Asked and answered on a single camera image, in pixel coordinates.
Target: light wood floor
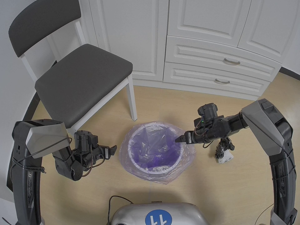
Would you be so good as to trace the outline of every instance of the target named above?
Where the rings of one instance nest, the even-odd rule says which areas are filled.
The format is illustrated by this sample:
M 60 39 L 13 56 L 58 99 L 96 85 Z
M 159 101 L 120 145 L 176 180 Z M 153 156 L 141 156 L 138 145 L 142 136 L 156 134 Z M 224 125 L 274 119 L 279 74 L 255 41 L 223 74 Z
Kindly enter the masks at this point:
M 172 123 L 192 130 L 197 109 L 215 103 L 219 115 L 238 113 L 251 101 L 195 92 L 134 87 L 138 119 L 131 120 L 126 91 L 123 89 L 83 126 L 98 135 L 103 145 L 118 145 L 133 125 L 150 121 Z M 300 167 L 300 81 L 279 73 L 262 98 L 271 101 L 294 129 L 292 141 L 296 167 Z M 50 118 L 40 103 L 33 119 Z M 193 163 L 168 185 L 147 182 L 126 172 L 118 152 L 90 175 L 71 181 L 57 173 L 52 155 L 43 158 L 47 174 L 41 174 L 41 213 L 47 225 L 106 224 L 108 200 L 120 195 L 134 203 L 151 201 L 188 202 L 198 206 L 211 224 L 253 225 L 260 213 L 273 203 L 269 160 L 250 129 L 231 137 L 234 159 L 218 164 L 214 158 L 218 140 L 207 148 L 196 145 Z M 111 214 L 127 204 L 114 198 Z M 300 209 L 300 181 L 295 208 Z M 269 224 L 269 208 L 257 224 Z M 295 224 L 300 224 L 300 215 Z

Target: gray chair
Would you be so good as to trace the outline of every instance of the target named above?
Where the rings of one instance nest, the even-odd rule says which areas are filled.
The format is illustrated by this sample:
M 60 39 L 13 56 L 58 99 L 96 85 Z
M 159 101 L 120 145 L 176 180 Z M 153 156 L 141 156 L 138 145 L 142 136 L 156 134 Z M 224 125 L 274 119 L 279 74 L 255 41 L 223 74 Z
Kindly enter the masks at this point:
M 85 43 L 78 0 L 36 0 L 12 22 L 9 38 L 35 82 L 52 119 L 63 121 L 73 134 L 126 86 L 131 117 L 137 119 L 132 63 Z M 81 46 L 37 79 L 24 53 L 52 32 L 74 22 Z

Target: blue circle logo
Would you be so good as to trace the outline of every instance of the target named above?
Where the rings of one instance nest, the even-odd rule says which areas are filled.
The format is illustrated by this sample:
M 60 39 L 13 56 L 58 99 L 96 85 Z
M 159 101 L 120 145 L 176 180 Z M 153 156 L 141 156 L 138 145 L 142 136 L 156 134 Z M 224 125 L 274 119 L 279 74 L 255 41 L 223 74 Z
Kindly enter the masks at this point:
M 172 216 L 165 210 L 157 209 L 149 212 L 145 218 L 146 225 L 171 225 Z

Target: gray upholstered cushion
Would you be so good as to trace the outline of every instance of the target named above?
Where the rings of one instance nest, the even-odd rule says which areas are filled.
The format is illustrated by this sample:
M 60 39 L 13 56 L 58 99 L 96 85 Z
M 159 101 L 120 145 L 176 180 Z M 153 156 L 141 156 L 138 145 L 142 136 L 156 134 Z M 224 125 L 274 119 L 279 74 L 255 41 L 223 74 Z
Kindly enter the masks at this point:
M 50 68 L 35 89 L 52 119 L 70 128 L 132 73 L 132 63 L 85 44 Z
M 36 0 L 14 19 L 8 35 L 20 57 L 52 32 L 81 17 L 78 0 Z

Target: white drawer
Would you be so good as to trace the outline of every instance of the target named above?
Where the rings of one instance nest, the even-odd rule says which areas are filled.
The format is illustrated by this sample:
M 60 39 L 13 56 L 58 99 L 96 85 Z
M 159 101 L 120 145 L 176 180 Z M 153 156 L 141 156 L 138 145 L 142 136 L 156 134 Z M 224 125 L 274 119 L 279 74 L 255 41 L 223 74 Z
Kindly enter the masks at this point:
M 270 82 L 238 73 L 208 67 L 165 62 L 163 81 L 202 88 L 223 90 L 224 96 L 238 97 L 229 92 L 261 96 Z M 208 93 L 202 88 L 197 92 Z
M 189 64 L 272 81 L 281 63 L 240 48 L 193 38 L 167 36 L 166 62 Z

